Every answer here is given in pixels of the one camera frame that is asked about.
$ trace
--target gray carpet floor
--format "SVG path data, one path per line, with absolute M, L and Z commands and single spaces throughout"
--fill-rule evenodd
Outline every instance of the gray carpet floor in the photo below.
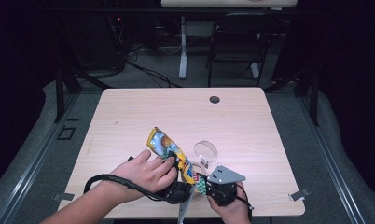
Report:
M 276 41 L 269 51 L 270 55 L 266 63 L 261 87 L 271 84 L 271 69 L 276 63 L 277 52 L 281 46 L 282 41 Z M 158 52 L 142 50 L 131 56 L 136 59 L 137 64 L 162 73 L 173 83 L 186 88 L 205 87 L 207 81 L 207 70 L 205 69 L 207 48 L 200 43 L 200 40 L 195 40 L 189 45 L 188 49 L 187 78 L 185 80 L 179 79 L 177 75 L 179 52 L 167 54 L 161 50 Z M 249 71 L 232 67 L 228 69 L 228 75 L 250 76 Z M 101 81 L 115 88 L 159 87 L 148 75 L 128 65 L 120 74 L 102 78 Z M 18 186 L 26 167 L 35 159 L 37 153 L 47 143 L 47 139 L 51 139 L 46 145 L 49 148 L 49 154 L 43 158 L 43 165 L 39 172 L 33 176 L 35 181 L 28 186 L 29 190 L 26 194 L 21 196 L 21 203 L 13 208 L 14 212 L 10 214 L 9 222 L 37 223 L 57 210 L 59 202 L 52 200 L 52 197 L 56 192 L 64 192 L 101 96 L 101 90 L 88 81 L 81 79 L 80 83 L 83 87 L 81 94 L 74 96 L 66 93 L 69 102 L 74 102 L 74 104 L 70 106 L 68 113 L 60 124 L 75 128 L 71 140 L 58 140 L 60 129 L 58 129 L 58 132 L 52 133 L 52 130 L 57 126 L 53 123 L 56 118 L 55 85 L 50 83 L 44 89 L 47 94 L 47 101 L 41 117 L 21 147 L 21 151 L 0 180 L 0 216 L 5 213 L 4 209 L 10 202 L 10 195 Z M 230 83 L 229 80 L 217 80 L 215 84 L 216 86 L 242 86 L 252 85 L 253 83 L 250 80 L 241 80 L 236 83 Z M 301 102 L 304 104 L 306 100 L 295 98 L 291 91 L 292 88 L 293 83 L 275 93 L 267 94 L 267 98 L 298 186 L 300 189 L 308 189 L 312 194 L 307 196 L 304 201 L 306 206 L 304 215 L 300 217 L 274 217 L 273 223 L 352 223 L 340 199 L 340 193 L 335 188 L 334 180 L 329 175 L 324 158 L 321 156 L 321 147 L 313 132 L 311 121 L 305 117 L 307 111 Z M 323 94 L 320 94 L 319 97 L 318 112 L 319 130 L 325 137 L 340 171 L 350 187 L 359 211 L 366 223 L 375 223 L 375 194 L 366 186 L 345 155 L 340 142 L 337 121 L 327 98 Z M 250 201 L 255 205 L 255 199 L 250 199 Z M 204 222 L 199 220 L 188 221 L 205 223 L 205 220 Z M 112 222 L 113 220 L 104 221 L 104 223 Z M 162 221 L 162 223 L 175 222 L 175 220 Z M 254 217 L 253 223 L 269 223 L 269 219 L 267 217 Z

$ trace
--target black chair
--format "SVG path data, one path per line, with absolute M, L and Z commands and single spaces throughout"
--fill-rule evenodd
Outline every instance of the black chair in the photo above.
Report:
M 230 13 L 217 19 L 213 26 L 207 60 L 208 87 L 211 87 L 213 62 L 260 64 L 259 86 L 263 64 L 277 19 L 267 13 Z

